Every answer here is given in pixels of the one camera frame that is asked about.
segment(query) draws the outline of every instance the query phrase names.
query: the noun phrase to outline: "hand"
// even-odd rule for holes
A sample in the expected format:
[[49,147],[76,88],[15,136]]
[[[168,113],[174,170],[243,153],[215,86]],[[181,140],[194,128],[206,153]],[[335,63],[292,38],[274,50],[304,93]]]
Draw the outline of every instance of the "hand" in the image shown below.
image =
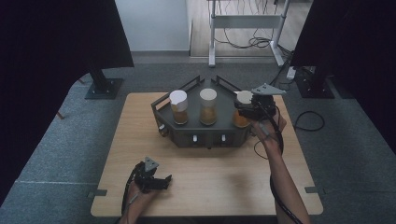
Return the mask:
[[[122,214],[120,223],[136,223],[137,218],[149,206],[150,202],[155,198],[158,193],[158,190],[151,190],[148,193],[142,193],[136,183],[132,181],[128,189],[128,200],[125,204],[126,209]],[[132,200],[133,197],[135,197],[134,201],[128,206],[128,203]]]
[[[273,116],[274,121],[276,122],[279,130],[282,132],[285,128],[287,122],[286,120],[279,114],[278,110],[276,114]],[[254,127],[256,131],[255,134],[260,139],[260,141],[264,144],[265,149],[271,149],[271,151],[278,151],[280,153],[280,149],[278,146],[278,139],[276,135],[276,131],[274,126],[269,120],[264,120],[258,122],[257,120],[250,120],[250,123]],[[269,133],[268,135],[262,130],[262,127]]]

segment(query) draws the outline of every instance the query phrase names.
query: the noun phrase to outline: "cup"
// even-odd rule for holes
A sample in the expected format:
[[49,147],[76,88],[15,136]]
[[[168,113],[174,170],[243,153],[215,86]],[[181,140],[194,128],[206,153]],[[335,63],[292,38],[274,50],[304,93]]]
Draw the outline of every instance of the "cup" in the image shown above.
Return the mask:
[[189,106],[187,101],[187,93],[181,90],[172,91],[169,94],[171,101],[171,108],[176,124],[185,124],[189,120],[187,114],[187,107]]
[[[240,91],[236,94],[236,100],[242,105],[250,105],[253,93],[251,91]],[[246,128],[250,122],[245,117],[239,115],[239,111],[235,109],[233,112],[233,125],[238,128]]]
[[218,93],[213,89],[203,89],[199,95],[201,96],[201,112],[199,120],[204,125],[212,125],[218,119],[216,112],[216,98]]

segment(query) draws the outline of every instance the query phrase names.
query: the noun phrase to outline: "wooden table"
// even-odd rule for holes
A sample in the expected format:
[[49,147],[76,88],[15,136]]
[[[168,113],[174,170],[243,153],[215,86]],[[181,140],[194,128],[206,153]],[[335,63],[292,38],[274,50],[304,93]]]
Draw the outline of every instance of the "wooden table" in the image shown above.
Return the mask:
[[[172,175],[173,180],[143,214],[145,217],[275,215],[268,161],[253,150],[258,139],[251,137],[241,147],[176,147],[158,133],[150,107],[163,95],[151,92],[127,96],[98,186],[106,190],[106,196],[95,196],[92,214],[121,215],[125,182],[134,166],[149,156],[160,164],[155,177]],[[318,215],[323,211],[318,194],[305,192],[305,187],[314,187],[312,176],[283,99],[275,99],[288,122],[283,131],[285,163],[308,213]],[[261,145],[257,149],[265,155]]]

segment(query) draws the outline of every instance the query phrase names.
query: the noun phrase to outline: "white cap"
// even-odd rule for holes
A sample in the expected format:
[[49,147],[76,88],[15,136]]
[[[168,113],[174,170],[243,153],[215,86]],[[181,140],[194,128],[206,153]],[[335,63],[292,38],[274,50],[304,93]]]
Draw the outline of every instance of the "white cap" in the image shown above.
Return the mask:
[[252,97],[253,97],[253,93],[251,93],[251,91],[240,91],[236,94],[236,100],[238,100],[241,104],[244,105],[251,104]]
[[201,104],[203,106],[213,106],[216,104],[218,93],[213,89],[203,89],[199,93],[201,96]]
[[171,94],[169,94],[169,99],[171,101],[172,108],[175,108],[177,111],[184,111],[189,106],[187,93],[184,91],[172,91]]

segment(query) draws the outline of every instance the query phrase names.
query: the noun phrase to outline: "forearm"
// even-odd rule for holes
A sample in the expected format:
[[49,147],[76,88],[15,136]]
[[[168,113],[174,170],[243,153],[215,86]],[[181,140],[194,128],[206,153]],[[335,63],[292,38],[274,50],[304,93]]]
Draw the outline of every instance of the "forearm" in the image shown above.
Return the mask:
[[[271,177],[274,181],[276,193],[283,204],[303,223],[310,223],[309,215],[303,200],[292,180],[288,168],[283,161],[280,149],[274,139],[263,141],[270,163]],[[294,223],[283,210],[276,205],[279,223]]]
[[152,198],[151,195],[139,192],[136,199],[129,206],[126,206],[120,224],[135,224],[143,211],[149,206],[150,198]]

